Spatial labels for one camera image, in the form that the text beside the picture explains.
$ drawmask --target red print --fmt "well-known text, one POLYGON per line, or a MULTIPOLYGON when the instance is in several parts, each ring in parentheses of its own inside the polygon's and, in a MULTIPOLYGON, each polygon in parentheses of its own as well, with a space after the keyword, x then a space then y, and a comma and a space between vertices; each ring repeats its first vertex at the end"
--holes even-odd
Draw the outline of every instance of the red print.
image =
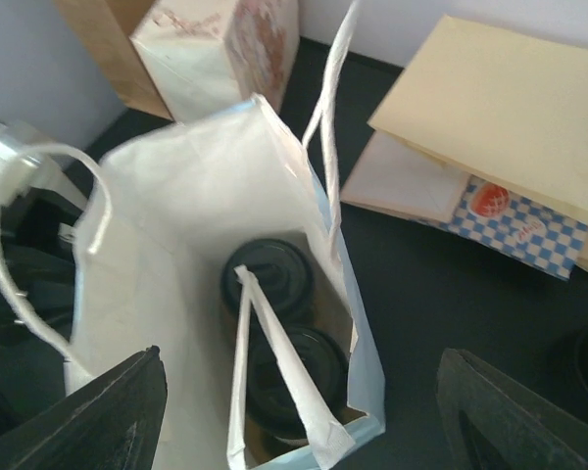
POLYGON ((485 183, 470 202, 470 211, 475 215, 494 218, 510 205, 510 192, 492 183, 485 183))
POLYGON ((544 237, 547 233, 547 226, 542 220, 536 217, 528 217, 524 225, 514 234, 519 243, 527 243, 531 237, 538 235, 544 237))
POLYGON ((199 22, 191 22, 177 16, 169 8, 160 8, 153 15, 153 22, 157 26, 172 26, 179 36, 215 37, 220 33, 218 24, 221 19, 220 13, 214 13, 199 22))

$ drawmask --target white carton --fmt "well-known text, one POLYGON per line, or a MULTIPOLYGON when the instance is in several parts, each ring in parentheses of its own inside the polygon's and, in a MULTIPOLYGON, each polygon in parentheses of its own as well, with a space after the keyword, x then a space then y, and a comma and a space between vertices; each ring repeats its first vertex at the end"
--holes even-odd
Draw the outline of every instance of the white carton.
POLYGON ((298 49, 298 0, 160 0, 131 40, 177 121, 252 93, 278 110, 298 49))

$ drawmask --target red logo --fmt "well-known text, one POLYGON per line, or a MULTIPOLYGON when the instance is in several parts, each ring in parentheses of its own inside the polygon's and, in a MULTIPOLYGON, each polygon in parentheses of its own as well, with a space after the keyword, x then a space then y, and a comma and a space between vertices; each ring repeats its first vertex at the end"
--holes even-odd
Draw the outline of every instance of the red logo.
POLYGON ((492 183, 485 183, 470 201, 470 211, 475 215, 494 218, 510 205, 510 192, 492 183))
POLYGON ((520 244, 527 243, 531 237, 538 235, 544 237, 547 234, 547 226, 542 220, 536 217, 528 217, 525 223, 514 234, 516 241, 520 244))

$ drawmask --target dark countertop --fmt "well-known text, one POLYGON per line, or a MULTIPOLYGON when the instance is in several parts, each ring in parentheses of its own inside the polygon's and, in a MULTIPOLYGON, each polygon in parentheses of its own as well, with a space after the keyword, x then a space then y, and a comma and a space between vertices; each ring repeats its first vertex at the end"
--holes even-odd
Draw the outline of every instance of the dark countertop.
MULTIPOLYGON (((326 48, 301 43, 281 116, 299 137, 319 95, 326 48)), ((344 183, 372 135, 367 119, 400 70, 352 56, 342 73, 336 134, 344 183)), ((167 122, 129 111, 89 149, 100 158, 167 122)), ((319 140, 310 158, 322 179, 319 140)), ((82 187, 90 178, 73 167, 82 187)), ((552 344, 588 325, 588 274, 557 280, 476 243, 398 218, 343 207, 343 232, 386 374, 387 432, 338 469, 451 468, 435 400, 445 348, 466 349, 559 403, 546 372, 552 344)))

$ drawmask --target white paper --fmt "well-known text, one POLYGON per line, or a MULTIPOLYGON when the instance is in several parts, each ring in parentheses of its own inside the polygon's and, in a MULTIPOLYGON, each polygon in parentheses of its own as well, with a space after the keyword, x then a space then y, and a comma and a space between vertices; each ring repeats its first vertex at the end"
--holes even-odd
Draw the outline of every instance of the white paper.
POLYGON ((470 175, 375 132, 342 190, 342 201, 372 211, 449 222, 470 175))
POLYGON ((278 110, 298 49, 298 1, 160 0, 131 41, 174 120, 252 93, 278 110))

